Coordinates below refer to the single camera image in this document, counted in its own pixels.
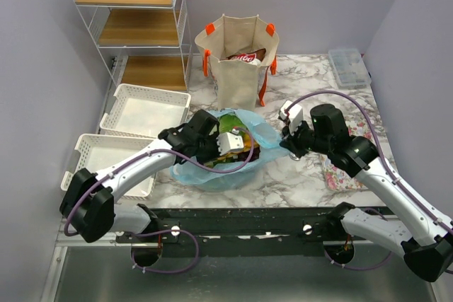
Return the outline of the green lettuce leaf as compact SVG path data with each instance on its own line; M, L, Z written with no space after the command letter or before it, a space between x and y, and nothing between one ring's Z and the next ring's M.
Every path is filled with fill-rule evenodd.
M222 115L218 118L219 120L219 133L226 133L231 132L233 128L240 127L246 128L243 122L239 119L239 117L235 113L229 113L226 115Z

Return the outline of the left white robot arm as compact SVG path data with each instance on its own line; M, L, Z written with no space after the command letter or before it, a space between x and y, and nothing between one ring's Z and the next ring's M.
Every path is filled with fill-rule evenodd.
M204 110L189 122L164 129L157 139L135 155L106 169L78 170L60 205L66 219L64 234L80 235L92 243L110 231L133 233L140 241L156 236L157 225L143 207L125 207L117 201L133 187L160 170L196 158L200 164L213 161L227 152L235 138L221 133L219 120Z

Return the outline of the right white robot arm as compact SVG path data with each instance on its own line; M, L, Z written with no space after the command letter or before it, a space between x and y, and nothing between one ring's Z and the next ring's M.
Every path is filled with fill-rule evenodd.
M331 104L310 111L286 101L279 118L285 123L281 147L297 158L308 152L328 157L331 163L375 193L398 217L397 222L369 216L361 209L339 204L326 221L327 234L336 240L347 234L376 243L403 258L419 278L434 282L452 264L452 219L436 209L380 158L369 139L349 133L342 112Z

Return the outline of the beige canvas tote bag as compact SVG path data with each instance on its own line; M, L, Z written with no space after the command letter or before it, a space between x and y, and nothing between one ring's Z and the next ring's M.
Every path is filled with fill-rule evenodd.
M222 15L195 37L202 57L202 70L214 82L217 107L255 110L265 105L268 77L277 71L280 39L275 26L260 16L237 18ZM260 66L227 60L234 54L266 48Z

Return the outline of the blue plastic grocery bag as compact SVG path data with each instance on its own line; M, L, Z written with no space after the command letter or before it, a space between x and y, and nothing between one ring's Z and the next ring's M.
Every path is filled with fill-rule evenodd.
M210 110L209 113L217 119L235 113L251 135L240 133L244 138L243 152L229 153L205 164L218 170L218 173L203 170L189 162L173 166L170 174L179 183L210 192L237 189L250 182L266 163L289 155L289 151L280 146L280 134L259 114L242 109Z

